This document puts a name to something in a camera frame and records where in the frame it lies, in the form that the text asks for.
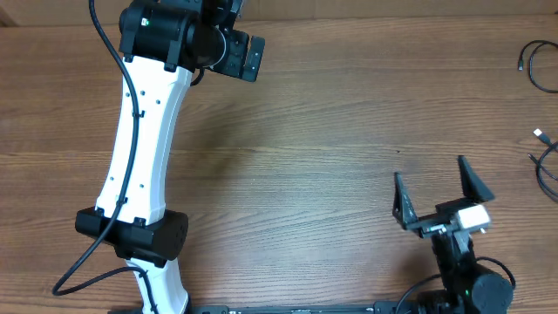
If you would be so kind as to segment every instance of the wood grain surface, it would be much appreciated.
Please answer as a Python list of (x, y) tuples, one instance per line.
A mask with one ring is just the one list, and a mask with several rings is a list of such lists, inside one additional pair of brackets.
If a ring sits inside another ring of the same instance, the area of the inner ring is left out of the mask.
[[(536, 127), (558, 139), (557, 98), (516, 70), (526, 42), (558, 39), (556, 17), (239, 28), (267, 39), (260, 78), (209, 73), (191, 90), (168, 168), (167, 205), (190, 217), (180, 271), (195, 304), (398, 299), (437, 268), (430, 243), (391, 217), (392, 174), (429, 214), (460, 197), (464, 154), (497, 195), (477, 254), (516, 275), (512, 313), (556, 311), (558, 208), (527, 154), (544, 150)], [(117, 28), (106, 31), (118, 40)], [(3, 28), (0, 38), (0, 311), (140, 305), (131, 274), (51, 295), (91, 243), (73, 223), (108, 171), (118, 68), (92, 27)], [(556, 84), (555, 51), (537, 58), (541, 82)], [(103, 246), (70, 283), (121, 265)]]
[[(101, 23), (116, 24), (132, 0), (96, 0)], [(440, 17), (553, 14), (556, 0), (245, 0), (249, 21), (347, 17)], [(84, 0), (0, 0), (8, 25), (90, 25)]]

